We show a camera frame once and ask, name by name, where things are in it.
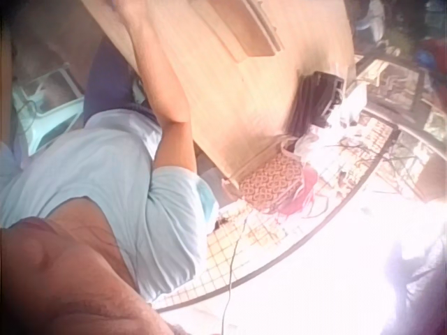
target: plastic chair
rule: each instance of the plastic chair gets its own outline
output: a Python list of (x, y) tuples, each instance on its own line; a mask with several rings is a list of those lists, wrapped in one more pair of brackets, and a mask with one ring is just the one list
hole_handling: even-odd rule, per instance
[[(84, 96), (68, 74), (67, 67), (64, 66), (47, 73), (24, 86), (15, 84), (13, 87), (13, 104), (20, 124), (18, 136), (24, 137), (24, 140), (20, 141), (23, 144), (21, 145), (22, 160), (33, 156), (41, 149), (50, 145), (57, 137), (70, 131), (82, 115)], [(64, 79), (64, 84), (68, 85), (68, 89), (75, 96), (75, 100), (64, 103), (52, 110), (44, 111), (42, 106), (47, 93), (45, 81), (50, 76), (56, 74)], [(31, 90), (32, 94), (29, 94), (29, 87), (35, 87), (35, 89)]]

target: leg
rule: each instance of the leg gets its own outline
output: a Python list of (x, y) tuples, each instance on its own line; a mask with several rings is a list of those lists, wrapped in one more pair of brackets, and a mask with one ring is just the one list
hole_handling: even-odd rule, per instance
[(108, 38), (99, 45), (85, 92), (84, 121), (96, 113), (133, 103), (133, 74)]

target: person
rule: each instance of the person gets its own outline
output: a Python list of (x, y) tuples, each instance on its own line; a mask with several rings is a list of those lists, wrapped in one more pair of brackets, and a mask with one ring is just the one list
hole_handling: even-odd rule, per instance
[(1, 147), (2, 304), (32, 334), (171, 334), (150, 302), (204, 266), (217, 203), (147, 0), (115, 0), (152, 110), (104, 40), (86, 124), (21, 170)]

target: hand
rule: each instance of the hand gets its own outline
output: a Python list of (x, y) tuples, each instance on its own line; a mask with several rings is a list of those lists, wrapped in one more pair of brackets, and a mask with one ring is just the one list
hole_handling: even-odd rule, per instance
[(149, 14), (147, 0), (108, 0), (117, 11), (124, 24), (147, 20)]

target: black cable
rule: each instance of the black cable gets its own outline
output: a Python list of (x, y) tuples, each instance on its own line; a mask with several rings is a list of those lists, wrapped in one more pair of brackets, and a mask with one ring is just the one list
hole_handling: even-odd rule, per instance
[(230, 304), (230, 300), (231, 300), (231, 288), (233, 286), (233, 262), (234, 262), (235, 257), (236, 257), (237, 246), (239, 245), (239, 241), (241, 240), (242, 235), (244, 234), (245, 226), (247, 225), (247, 221), (249, 219), (249, 216), (250, 215), (248, 215), (245, 218), (245, 220), (244, 220), (244, 225), (242, 227), (242, 231), (240, 233), (239, 238), (236, 241), (235, 250), (233, 251), (233, 256), (231, 258), (231, 263), (230, 263), (230, 283), (228, 284), (228, 301), (226, 302), (225, 309), (223, 310), (221, 335), (224, 335), (224, 332), (225, 332), (225, 315), (226, 315), (226, 310), (227, 310), (228, 305)]

